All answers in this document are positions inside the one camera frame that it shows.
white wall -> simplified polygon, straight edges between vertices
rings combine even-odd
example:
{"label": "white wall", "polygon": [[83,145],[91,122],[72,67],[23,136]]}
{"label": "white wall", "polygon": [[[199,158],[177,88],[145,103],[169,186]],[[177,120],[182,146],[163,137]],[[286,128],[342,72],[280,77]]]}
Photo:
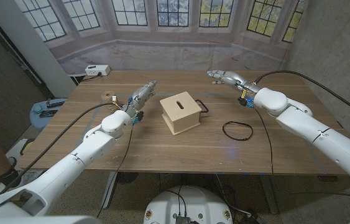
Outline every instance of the white wall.
{"label": "white wall", "polygon": [[75,84],[25,18],[15,1],[0,0],[0,26],[56,97],[68,97]]}

power strip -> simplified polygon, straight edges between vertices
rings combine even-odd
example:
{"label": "power strip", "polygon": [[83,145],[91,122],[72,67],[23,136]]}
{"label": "power strip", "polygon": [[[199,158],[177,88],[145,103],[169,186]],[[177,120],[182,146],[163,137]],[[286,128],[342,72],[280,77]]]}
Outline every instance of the power strip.
{"label": "power strip", "polygon": [[108,75],[111,69],[108,65],[88,65],[85,71],[86,75],[96,76],[99,72],[101,75]]}

black cord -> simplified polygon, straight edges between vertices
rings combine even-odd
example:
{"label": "black cord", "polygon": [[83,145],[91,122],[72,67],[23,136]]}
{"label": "black cord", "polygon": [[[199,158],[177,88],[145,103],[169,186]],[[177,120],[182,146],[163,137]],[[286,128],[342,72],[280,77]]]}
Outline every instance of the black cord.
{"label": "black cord", "polygon": [[260,115],[259,111],[258,111],[256,108],[254,108],[254,110],[255,110],[256,113],[259,115],[260,120],[262,121],[264,130],[266,131],[267,139],[269,140],[269,144],[270,144],[270,156],[271,156],[271,161],[272,161],[272,174],[274,174],[274,168],[273,168],[273,147],[272,147],[272,142],[270,141],[269,132],[267,132],[266,125],[264,124],[263,118],[262,118],[262,116]]}
{"label": "black cord", "polygon": [[[121,163],[119,164],[117,170],[115,170],[114,177],[111,179],[110,184],[108,185],[109,187],[110,187],[111,184],[113,183],[113,181],[114,181],[114,179],[115,179],[115,176],[117,175],[117,173],[118,173],[118,171],[119,171],[119,168],[121,168],[121,166],[122,166],[122,163],[124,163],[124,161],[125,161],[125,157],[126,157],[127,152],[128,152],[128,150],[129,150],[129,146],[131,145],[131,139],[132,139],[132,133],[133,133],[133,126],[134,126],[134,125],[135,125],[135,124],[133,123],[133,124],[132,124],[132,129],[131,129],[131,136],[129,136],[129,142],[128,142],[128,144],[127,144],[127,149],[126,149],[126,152],[125,152],[125,156],[122,158],[122,161],[121,161]],[[102,202],[102,204],[101,204],[99,213],[98,213],[98,215],[96,216],[96,218],[99,218],[99,215],[100,215],[100,213],[101,213],[101,211],[102,211],[102,209],[103,209],[103,207],[104,207],[104,203],[105,203],[106,200],[107,200],[107,196],[108,196],[108,194],[106,194],[106,196],[105,196],[105,198],[104,198],[104,200],[103,200],[103,202]]]}
{"label": "black cord", "polygon": [[177,193],[177,200],[179,201],[179,216],[180,216],[180,189],[182,188],[182,184],[180,185],[179,187],[179,191]]}
{"label": "black cord", "polygon": [[[272,159],[272,174],[274,174],[274,170],[273,170],[273,149],[272,149],[272,143],[270,141],[270,137],[269,137],[269,133],[267,132],[267,129],[266,129],[266,126],[263,122],[263,119],[262,119],[262,116],[260,115],[260,113],[258,112],[258,110],[256,108],[254,108],[255,111],[257,112],[257,114],[259,115],[260,119],[262,120],[262,124],[263,124],[263,127],[266,131],[266,135],[267,135],[267,139],[269,140],[269,144],[270,144],[270,154],[271,154],[271,159]],[[281,191],[278,187],[277,187],[277,184],[275,183],[274,181],[274,184],[273,184],[274,188],[282,193],[282,194],[287,194],[287,195],[297,195],[297,194],[325,194],[325,195],[342,195],[342,196],[348,196],[350,197],[350,194],[345,194],[345,193],[336,193],[336,192],[283,192]]]}
{"label": "black cord", "polygon": [[97,75],[95,75],[95,76],[93,76],[93,77],[91,77],[91,78],[87,78],[87,79],[85,79],[85,80],[82,80],[82,82],[90,81],[90,80],[95,79],[95,78],[98,78],[98,77],[100,77],[100,76],[101,76],[101,72],[99,72]]}
{"label": "black cord", "polygon": [[68,131],[70,129],[71,126],[73,126],[80,118],[83,117],[83,115],[87,114],[87,112],[94,110],[100,106],[104,106],[104,105],[112,105],[113,103],[102,103],[99,105],[96,105],[94,107],[91,107],[89,109],[87,109],[85,112],[83,112],[81,115],[79,115],[77,118],[75,118],[75,120],[73,122],[71,122],[71,124],[69,124],[53,141],[52,143],[50,143],[50,145],[39,154],[39,156],[37,158],[34,159],[34,161],[32,161],[30,163],[30,165],[27,166],[27,168],[25,168],[22,172],[20,172],[20,174],[12,181],[10,182],[10,184],[8,184],[0,193],[3,194],[5,192],[7,192],[7,190],[9,190],[9,188],[11,188],[13,186],[13,184],[15,182],[17,182],[35,163],[37,163],[39,161],[39,159],[45,155],[46,152],[49,151],[49,149],[63,136],[64,133],[66,133],[66,131]]}
{"label": "black cord", "polygon": [[340,196],[348,196],[350,197],[350,194],[346,194],[346,193],[337,193],[337,192],[283,192],[281,191],[278,187],[277,184],[275,183],[274,180],[274,184],[273,184],[274,188],[282,193],[282,194],[287,194],[287,195],[298,195],[298,194],[324,194],[324,195],[340,195]]}
{"label": "black cord", "polygon": [[263,75],[261,75],[259,78],[257,78],[254,83],[258,84],[260,82],[260,80],[263,77],[266,77],[267,75],[271,75],[271,74],[276,74],[276,73],[290,73],[290,74],[294,74],[294,75],[298,75],[304,79],[307,79],[309,81],[311,81],[312,83],[318,85],[319,87],[321,87],[322,89],[324,89],[325,91],[327,91],[328,93],[332,94],[333,96],[335,96],[337,99],[341,100],[343,103],[347,104],[348,106],[350,106],[350,103],[345,100],[344,98],[342,98],[341,96],[339,96],[338,94],[334,93],[332,90],[330,90],[329,88],[325,87],[324,85],[320,84],[319,82],[307,77],[306,75],[302,75],[301,73],[298,72],[293,72],[293,71],[287,71],[287,70],[281,70],[281,71],[273,71],[273,72],[267,72]]}
{"label": "black cord", "polygon": [[[248,128],[251,129],[251,134],[249,135],[249,137],[243,138],[243,139],[238,139],[238,138],[231,137],[231,136],[228,135],[227,132],[224,130],[224,127],[226,127],[226,125],[228,125],[228,124],[239,124],[239,125],[241,125],[241,126],[248,127]],[[225,124],[223,125],[223,127],[222,127],[222,130],[223,130],[223,133],[224,133],[227,137],[229,137],[229,138],[231,138],[231,139],[233,139],[233,140],[236,140],[236,141],[246,141],[246,140],[250,139],[251,136],[252,136],[252,134],[254,133],[254,129],[252,128],[251,125],[246,124],[246,123],[235,122],[235,121],[229,121],[229,122],[225,123]]]}
{"label": "black cord", "polygon": [[186,202],[185,202],[185,200],[183,199],[183,197],[180,195],[180,194],[178,194],[178,193],[176,193],[176,192],[173,192],[173,191],[171,191],[171,190],[166,190],[167,192],[170,192],[170,193],[173,193],[173,194],[175,194],[175,195],[178,195],[178,197],[180,197],[182,200],[183,200],[183,204],[185,204],[185,217],[186,217],[186,214],[187,214],[187,210],[186,210]]}

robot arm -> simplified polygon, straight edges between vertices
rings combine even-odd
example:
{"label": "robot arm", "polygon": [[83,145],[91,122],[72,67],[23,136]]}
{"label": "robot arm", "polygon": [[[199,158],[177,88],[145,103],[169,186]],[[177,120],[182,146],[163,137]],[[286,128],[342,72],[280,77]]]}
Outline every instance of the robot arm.
{"label": "robot arm", "polygon": [[312,143],[350,175],[350,139],[313,118],[306,105],[281,92],[259,88],[234,72],[216,70],[208,71],[208,75],[218,79],[214,84],[255,94],[253,102],[256,106],[265,108],[281,127]]}
{"label": "robot arm", "polygon": [[[51,212],[58,198],[94,160],[107,154],[122,136],[122,127],[142,119],[139,111],[154,94],[156,80],[136,90],[128,104],[102,123],[89,130],[83,142],[74,151],[52,166],[33,182],[0,195],[0,217],[41,216]],[[20,208],[10,201],[27,195],[28,201]]]}

small yellow object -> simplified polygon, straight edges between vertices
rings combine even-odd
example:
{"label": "small yellow object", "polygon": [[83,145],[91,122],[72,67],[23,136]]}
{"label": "small yellow object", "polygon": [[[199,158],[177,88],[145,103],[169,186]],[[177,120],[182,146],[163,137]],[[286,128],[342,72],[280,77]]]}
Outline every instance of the small yellow object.
{"label": "small yellow object", "polygon": [[247,91],[246,91],[246,90],[243,90],[243,91],[242,91],[241,98],[244,99],[246,94],[247,94]]}

